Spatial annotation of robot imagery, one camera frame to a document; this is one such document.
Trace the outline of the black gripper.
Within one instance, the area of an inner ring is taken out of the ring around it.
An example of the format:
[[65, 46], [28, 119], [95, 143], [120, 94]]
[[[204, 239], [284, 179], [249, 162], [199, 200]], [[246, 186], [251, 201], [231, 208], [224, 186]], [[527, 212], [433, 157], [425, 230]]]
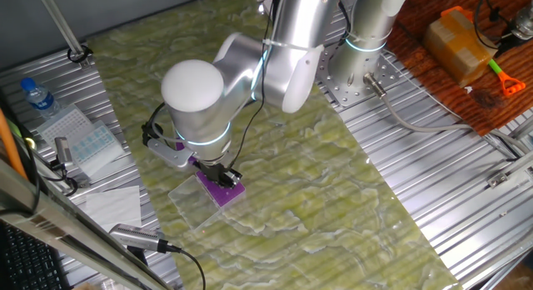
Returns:
[[203, 162], [195, 163], [198, 169], [197, 176], [207, 187], [216, 187], [221, 185], [223, 188], [234, 188], [242, 178], [242, 175], [230, 168], [226, 169], [221, 164], [206, 165]]

